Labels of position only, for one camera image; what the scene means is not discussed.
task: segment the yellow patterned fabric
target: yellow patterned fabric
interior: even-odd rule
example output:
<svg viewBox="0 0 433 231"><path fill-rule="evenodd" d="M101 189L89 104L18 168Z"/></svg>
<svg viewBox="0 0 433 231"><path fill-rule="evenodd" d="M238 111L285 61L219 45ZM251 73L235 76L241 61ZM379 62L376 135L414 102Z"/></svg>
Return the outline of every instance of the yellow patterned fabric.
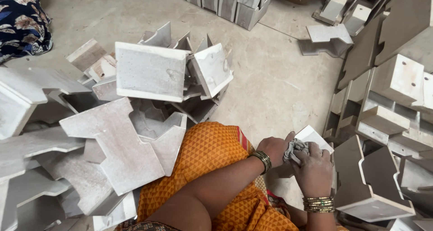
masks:
<svg viewBox="0 0 433 231"><path fill-rule="evenodd" d="M144 221L188 182L245 159L251 144L236 126L204 122L186 134L170 177L145 185L140 193L137 222ZM212 230L293 230L298 228L268 204L262 190L250 183L212 221Z"/></svg>

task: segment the woman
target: woman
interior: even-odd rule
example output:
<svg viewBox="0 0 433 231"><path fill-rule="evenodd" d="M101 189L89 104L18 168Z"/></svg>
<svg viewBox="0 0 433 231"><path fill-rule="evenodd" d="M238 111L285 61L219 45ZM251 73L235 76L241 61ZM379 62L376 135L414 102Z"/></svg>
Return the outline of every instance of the woman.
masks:
<svg viewBox="0 0 433 231"><path fill-rule="evenodd" d="M260 189L264 186L261 174L268 167L283 164L283 153L294 137L291 132L285 140L264 139L258 154L239 127L217 122L195 125L185 134L172 175L143 187L138 223L125 228L131 224L126 222L124 230L297 231L305 225L307 230L315 231L344 229L336 226L333 210L304 212ZM329 198L329 152L323 151L322 155L318 145L311 143L310 156L300 153L297 157L301 166L292 166L304 196Z"/></svg>
<svg viewBox="0 0 433 231"><path fill-rule="evenodd" d="M0 64L49 51L50 22L39 0L0 0Z"/></svg>

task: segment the floral fabric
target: floral fabric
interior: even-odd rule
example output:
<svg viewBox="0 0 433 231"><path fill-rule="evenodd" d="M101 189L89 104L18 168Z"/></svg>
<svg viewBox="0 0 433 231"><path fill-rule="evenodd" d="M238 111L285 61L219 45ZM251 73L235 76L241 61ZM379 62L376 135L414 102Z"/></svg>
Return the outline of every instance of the floral fabric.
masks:
<svg viewBox="0 0 433 231"><path fill-rule="evenodd" d="M0 64L49 51L50 23L39 0L0 0Z"/></svg>

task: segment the gray rag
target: gray rag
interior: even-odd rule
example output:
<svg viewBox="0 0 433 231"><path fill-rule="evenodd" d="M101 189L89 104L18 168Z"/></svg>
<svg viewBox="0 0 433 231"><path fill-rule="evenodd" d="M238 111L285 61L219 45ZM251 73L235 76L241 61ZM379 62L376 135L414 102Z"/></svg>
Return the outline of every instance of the gray rag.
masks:
<svg viewBox="0 0 433 231"><path fill-rule="evenodd" d="M292 159L300 166L300 160L295 156L295 153L298 152L306 153L308 156L310 155L308 142L303 142L295 138L289 142L289 148L284 152L283 162L287 162Z"/></svg>

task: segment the gray floor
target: gray floor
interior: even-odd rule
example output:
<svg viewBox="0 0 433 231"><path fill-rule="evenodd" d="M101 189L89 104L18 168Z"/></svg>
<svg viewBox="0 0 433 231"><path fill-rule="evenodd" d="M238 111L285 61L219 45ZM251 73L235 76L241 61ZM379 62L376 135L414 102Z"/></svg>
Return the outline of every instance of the gray floor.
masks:
<svg viewBox="0 0 433 231"><path fill-rule="evenodd" d="M91 38L106 51L114 42L136 43L145 30L171 21L172 37L191 31L197 47L206 33L227 52L233 49L235 79L212 121L239 125L257 146L265 137L284 138L310 124L322 133L342 59L303 57L297 39L308 38L306 25L319 24L311 14L320 0L295 5L273 0L267 14L247 31L185 0L41 0L52 18L52 51L6 63L11 68L45 67L79 78L81 72L66 57ZM289 204L302 207L293 179L270 175L267 184Z"/></svg>

